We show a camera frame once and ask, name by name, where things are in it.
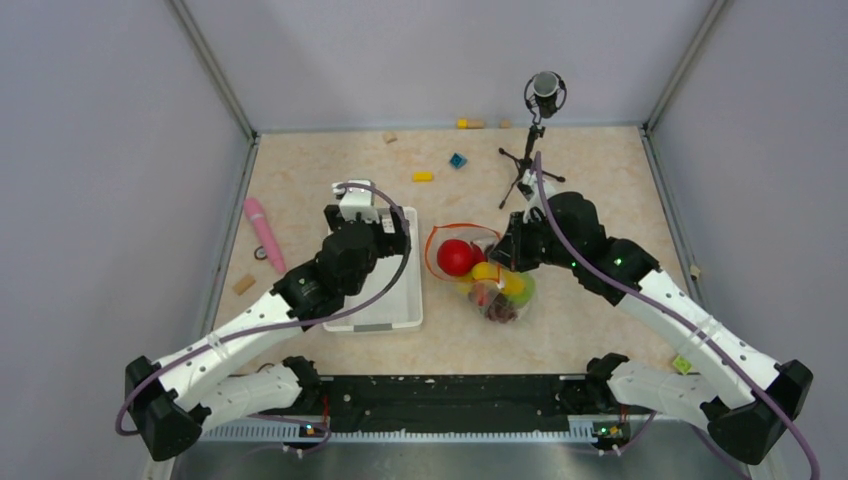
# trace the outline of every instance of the red ball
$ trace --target red ball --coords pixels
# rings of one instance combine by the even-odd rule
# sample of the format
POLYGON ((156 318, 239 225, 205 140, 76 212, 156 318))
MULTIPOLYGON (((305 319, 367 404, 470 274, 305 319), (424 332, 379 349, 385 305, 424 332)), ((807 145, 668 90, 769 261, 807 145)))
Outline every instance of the red ball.
POLYGON ((483 250, 474 243, 471 244, 471 252, 473 255, 474 265, 487 261, 486 254, 483 253, 483 250))
POLYGON ((436 263, 448 275, 461 277, 474 267, 474 252, 471 245, 462 240, 445 240, 436 252, 436 263))

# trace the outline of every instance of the microphone stand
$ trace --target microphone stand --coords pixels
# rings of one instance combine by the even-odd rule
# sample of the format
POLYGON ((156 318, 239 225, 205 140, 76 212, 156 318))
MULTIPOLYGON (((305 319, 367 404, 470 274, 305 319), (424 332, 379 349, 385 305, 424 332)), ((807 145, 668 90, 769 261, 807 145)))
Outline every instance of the microphone stand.
MULTIPOLYGON (((530 125, 530 131, 527 132, 527 143, 524 145, 524 158, 517 158, 511 153, 507 152, 503 148, 498 149, 498 153, 501 155, 512 159, 515 163, 515 168, 518 170, 518 175, 513 180, 512 184, 509 186, 509 190, 506 192, 506 196, 501 200, 501 204, 498 205, 498 208, 503 210, 504 205, 506 205, 506 199, 509 198, 509 194, 512 193, 512 189, 518 185, 518 182, 524 178, 524 173, 529 170, 533 165, 533 160, 530 160, 530 155, 533 153, 533 146, 536 144, 536 140, 545 136, 545 127, 540 127, 537 123, 533 123, 530 125)), ((542 171, 543 174, 547 175, 550 178, 553 178, 557 182, 565 182, 565 177, 560 175, 554 175, 547 171, 542 171)))

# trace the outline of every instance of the beige table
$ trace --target beige table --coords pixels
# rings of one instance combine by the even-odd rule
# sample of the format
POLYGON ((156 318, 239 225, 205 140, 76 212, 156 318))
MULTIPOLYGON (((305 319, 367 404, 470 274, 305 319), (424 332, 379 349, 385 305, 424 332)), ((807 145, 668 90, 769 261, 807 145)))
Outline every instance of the beige table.
MULTIPOLYGON (((326 232, 324 206, 333 203, 332 182, 368 178, 400 205, 418 210, 420 242, 434 225, 473 222, 503 232, 509 212, 522 210, 514 192, 497 205, 515 175, 498 147, 523 152, 525 129, 399 131, 386 145, 382 132, 298 133, 262 137, 248 195, 264 205, 288 266, 311 259, 326 232), (454 170, 454 152, 468 164, 454 170), (412 173, 431 171, 431 183, 412 173)), ((642 245, 683 286, 663 215, 635 127, 548 128, 537 142, 547 170, 562 174, 559 191, 575 190, 593 201, 608 235, 642 245)), ((215 326, 250 306, 279 276, 257 261, 252 226, 242 216, 215 326), (237 296, 244 274, 257 283, 237 296)), ((535 272, 540 295, 526 319, 501 325, 480 318, 466 300, 433 278, 422 262, 424 323, 418 332, 357 336, 323 327, 269 349, 245 371, 290 355, 315 361, 322 374, 577 373, 594 356, 619 352, 668 368, 670 346, 638 321, 614 310, 577 284, 571 272, 535 272)))

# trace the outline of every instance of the pink cylinder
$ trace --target pink cylinder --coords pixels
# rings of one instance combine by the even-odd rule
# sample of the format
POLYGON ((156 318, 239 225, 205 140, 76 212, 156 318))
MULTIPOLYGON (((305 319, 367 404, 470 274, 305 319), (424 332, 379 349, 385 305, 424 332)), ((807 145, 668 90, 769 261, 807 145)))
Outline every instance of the pink cylinder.
POLYGON ((286 262, 283 261, 283 252, 280 251, 280 246, 277 244, 277 239, 274 238, 274 232, 271 231, 271 226, 268 225, 268 219, 265 218, 265 210, 259 203, 259 200, 251 197, 244 201, 244 214, 250 223, 253 224, 253 229, 256 230, 256 236, 259 237, 259 243, 265 249, 265 254, 268 255, 268 261, 279 273, 286 273, 286 262))

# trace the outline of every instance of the orange bag handle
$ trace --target orange bag handle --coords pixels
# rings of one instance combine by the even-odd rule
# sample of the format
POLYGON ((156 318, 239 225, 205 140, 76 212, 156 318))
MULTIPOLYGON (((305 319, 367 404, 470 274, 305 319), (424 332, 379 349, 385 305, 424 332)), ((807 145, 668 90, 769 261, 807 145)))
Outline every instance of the orange bag handle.
POLYGON ((436 272, 433 271, 433 267, 432 267, 432 265, 430 265, 430 259, 427 258, 427 252, 430 251, 430 244, 433 243, 433 235, 436 234, 437 230, 442 229, 442 228, 460 228, 460 227, 482 228, 484 230, 488 230, 488 231, 494 233, 495 237, 498 240, 501 239, 501 234, 498 233, 497 231, 492 230, 489 227, 484 227, 482 225, 477 225, 477 224, 474 224, 474 223, 450 223, 448 225, 434 226, 433 229, 430 230, 430 235, 427 237, 427 243, 424 244, 424 265, 427 267, 427 270, 429 270, 430 273, 436 278, 441 279, 442 277, 440 275, 438 275, 436 272))

